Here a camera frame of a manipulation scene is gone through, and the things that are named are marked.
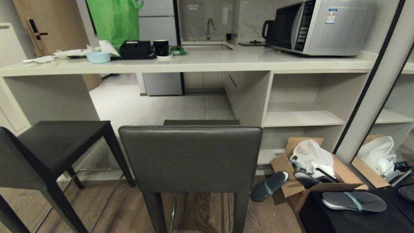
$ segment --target microwave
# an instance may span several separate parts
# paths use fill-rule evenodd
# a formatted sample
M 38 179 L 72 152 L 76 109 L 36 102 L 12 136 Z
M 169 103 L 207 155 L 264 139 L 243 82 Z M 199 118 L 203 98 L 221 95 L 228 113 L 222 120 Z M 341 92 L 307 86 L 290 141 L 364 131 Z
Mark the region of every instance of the microwave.
M 270 45 L 309 56 L 354 56 L 376 11 L 372 0 L 305 0 L 276 11 Z

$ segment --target stool backrest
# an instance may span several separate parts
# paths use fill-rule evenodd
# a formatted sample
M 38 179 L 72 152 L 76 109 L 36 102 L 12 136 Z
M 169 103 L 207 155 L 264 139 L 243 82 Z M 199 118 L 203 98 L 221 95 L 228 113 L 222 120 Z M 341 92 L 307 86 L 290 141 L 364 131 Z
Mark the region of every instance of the stool backrest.
M 143 193 L 251 190 L 260 127 L 123 126 L 119 133 Z
M 8 129 L 0 127 L 0 187 L 37 189 L 45 187 L 44 165 Z

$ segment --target bar stool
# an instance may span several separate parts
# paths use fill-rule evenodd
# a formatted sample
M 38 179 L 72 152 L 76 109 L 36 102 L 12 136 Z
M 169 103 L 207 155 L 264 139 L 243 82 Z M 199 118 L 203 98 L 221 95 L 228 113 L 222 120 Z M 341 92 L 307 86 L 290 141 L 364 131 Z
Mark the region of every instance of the bar stool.
M 56 180 L 67 171 L 72 177 L 71 181 L 80 189 L 83 188 L 72 165 L 102 137 L 105 138 L 129 185 L 134 187 L 135 182 L 109 121 L 41 121 L 18 137 L 0 127 L 0 187 L 39 190 L 74 232 L 87 233 L 88 230 Z M 0 221 L 13 233 L 29 233 L 1 196 Z
M 162 192 L 234 193 L 232 229 L 243 232 L 262 128 L 223 123 L 232 124 L 165 121 L 173 126 L 119 129 L 156 233 L 167 233 Z

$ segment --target mirror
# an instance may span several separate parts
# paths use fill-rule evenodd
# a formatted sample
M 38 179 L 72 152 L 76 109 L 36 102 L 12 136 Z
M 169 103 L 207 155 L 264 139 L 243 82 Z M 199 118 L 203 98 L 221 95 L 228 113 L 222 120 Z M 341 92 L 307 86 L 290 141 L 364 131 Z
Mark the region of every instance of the mirror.
M 376 188 L 414 183 L 414 54 L 351 163 Z

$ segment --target kitchen counter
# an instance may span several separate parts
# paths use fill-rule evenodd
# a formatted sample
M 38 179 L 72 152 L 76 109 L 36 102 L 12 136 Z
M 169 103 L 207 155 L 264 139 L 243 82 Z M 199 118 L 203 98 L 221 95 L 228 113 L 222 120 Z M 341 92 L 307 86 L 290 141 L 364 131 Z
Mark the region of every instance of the kitchen counter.
M 223 41 L 202 44 L 212 43 L 226 44 Z M 201 45 L 200 42 L 185 44 Z M 365 73 L 372 69 L 376 58 L 375 54 L 367 52 L 361 52 L 357 57 L 345 58 L 306 57 L 262 46 L 227 45 L 233 50 L 191 51 L 183 56 L 174 56 L 171 61 L 123 60 L 91 64 L 83 58 L 57 59 L 45 64 L 19 63 L 0 68 L 0 76 L 260 70 L 274 70 L 275 73 Z

